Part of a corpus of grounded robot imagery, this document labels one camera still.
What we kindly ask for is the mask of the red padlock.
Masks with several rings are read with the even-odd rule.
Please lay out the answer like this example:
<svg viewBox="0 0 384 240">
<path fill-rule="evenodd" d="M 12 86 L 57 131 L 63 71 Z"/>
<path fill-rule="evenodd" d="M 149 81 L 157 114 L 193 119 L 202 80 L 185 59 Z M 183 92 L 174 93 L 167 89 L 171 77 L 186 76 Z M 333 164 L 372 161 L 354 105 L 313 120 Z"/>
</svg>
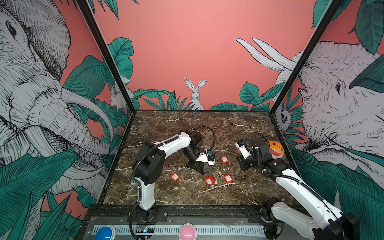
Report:
<svg viewBox="0 0 384 240">
<path fill-rule="evenodd" d="M 222 156 L 221 161 L 222 161 L 223 165 L 226 165 L 230 162 L 227 156 Z"/>
<path fill-rule="evenodd" d="M 234 179 L 232 178 L 232 176 L 230 174 L 225 175 L 224 179 L 225 179 L 227 184 L 232 183 L 234 181 Z"/>
<path fill-rule="evenodd" d="M 179 179 L 180 179 L 180 176 L 177 174 L 177 173 L 173 173 L 171 174 L 171 179 L 174 181 L 174 182 L 177 182 Z"/>
<path fill-rule="evenodd" d="M 215 179 L 212 176 L 207 176 L 205 182 L 208 186 L 214 185 L 216 183 Z"/>
</svg>

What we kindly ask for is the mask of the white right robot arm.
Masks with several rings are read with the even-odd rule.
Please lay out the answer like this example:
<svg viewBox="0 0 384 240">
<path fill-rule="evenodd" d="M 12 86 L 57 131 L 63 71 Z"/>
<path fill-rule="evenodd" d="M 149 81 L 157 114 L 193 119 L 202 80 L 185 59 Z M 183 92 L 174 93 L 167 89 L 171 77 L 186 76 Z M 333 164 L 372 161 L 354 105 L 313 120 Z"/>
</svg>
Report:
<svg viewBox="0 0 384 240">
<path fill-rule="evenodd" d="M 260 146 L 249 140 L 240 140 L 235 146 L 242 154 L 238 158 L 242 170 L 254 167 L 263 176 L 273 179 L 308 212 L 305 215 L 278 198 L 270 198 L 260 208 L 259 215 L 264 222 L 279 221 L 288 224 L 309 240 L 360 239 L 358 218 L 351 213 L 345 214 L 330 204 L 307 185 L 284 160 L 273 158 L 270 144 Z"/>
</svg>

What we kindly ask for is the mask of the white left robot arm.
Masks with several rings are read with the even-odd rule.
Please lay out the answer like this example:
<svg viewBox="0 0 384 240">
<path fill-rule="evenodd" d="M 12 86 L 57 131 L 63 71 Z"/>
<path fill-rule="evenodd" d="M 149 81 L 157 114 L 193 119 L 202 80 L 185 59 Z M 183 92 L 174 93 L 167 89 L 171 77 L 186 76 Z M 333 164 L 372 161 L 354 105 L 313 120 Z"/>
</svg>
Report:
<svg viewBox="0 0 384 240">
<path fill-rule="evenodd" d="M 196 145 L 202 140 L 196 130 L 180 131 L 175 136 L 157 143 L 145 142 L 133 164 L 132 183 L 139 188 L 138 207 L 149 212 L 155 206 L 155 182 L 160 177 L 165 160 L 181 150 L 188 158 L 188 168 L 205 174 L 204 163 L 213 165 L 216 160 L 211 150 L 199 150 Z"/>
</svg>

